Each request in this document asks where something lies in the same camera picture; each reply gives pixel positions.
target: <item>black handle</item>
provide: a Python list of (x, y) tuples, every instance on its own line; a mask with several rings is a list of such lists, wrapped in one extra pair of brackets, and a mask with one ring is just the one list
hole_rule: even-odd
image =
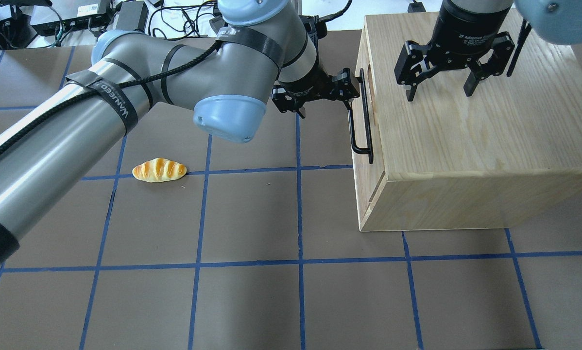
[(371, 139), (371, 124), (369, 122), (369, 108), (367, 106), (366, 83), (364, 81), (364, 69), (360, 68), (360, 95), (362, 96), (362, 111), (364, 112), (364, 131), (367, 137), (367, 148), (358, 147), (356, 144), (356, 131), (354, 127), (354, 112), (349, 105), (349, 101), (344, 101), (349, 116), (349, 131), (351, 133), (351, 149), (358, 155), (369, 155), (369, 164), (373, 164), (373, 141)]

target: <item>white label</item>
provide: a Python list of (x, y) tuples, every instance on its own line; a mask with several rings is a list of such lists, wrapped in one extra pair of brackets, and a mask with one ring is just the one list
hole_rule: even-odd
[(91, 14), (98, 14), (99, 5), (84, 5), (77, 8), (77, 17), (89, 16)]

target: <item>croissant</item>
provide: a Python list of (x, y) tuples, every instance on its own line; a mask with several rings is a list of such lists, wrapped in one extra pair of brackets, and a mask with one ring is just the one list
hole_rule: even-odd
[(187, 174), (187, 167), (165, 158), (155, 158), (136, 166), (131, 173), (141, 181), (164, 182), (180, 179)]

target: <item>wooden drawer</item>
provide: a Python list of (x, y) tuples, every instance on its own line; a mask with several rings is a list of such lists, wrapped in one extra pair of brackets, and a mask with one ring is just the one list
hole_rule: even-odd
[[(405, 40), (431, 38), (437, 13), (366, 16), (356, 75), (366, 74), (375, 161), (353, 157), (361, 231), (502, 228), (582, 191), (582, 71), (569, 46), (531, 33), (511, 78), (467, 98), (469, 71), (442, 72), (407, 102), (393, 69)], [(503, 30), (517, 38), (522, 17)], [(353, 102), (360, 146), (362, 101)]]

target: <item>light wood surface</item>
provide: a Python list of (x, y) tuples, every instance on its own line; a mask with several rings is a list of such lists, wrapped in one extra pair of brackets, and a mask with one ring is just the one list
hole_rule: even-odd
[[(405, 40), (428, 42), (436, 18), (365, 18), (356, 75), (363, 68), (373, 84), (376, 161), (354, 155), (360, 229), (508, 227), (581, 191), (582, 71), (571, 47), (532, 33), (511, 78), (490, 77), (468, 98), (469, 70), (441, 72), (410, 103), (395, 62)], [(521, 21), (511, 11), (502, 29), (516, 40)]]

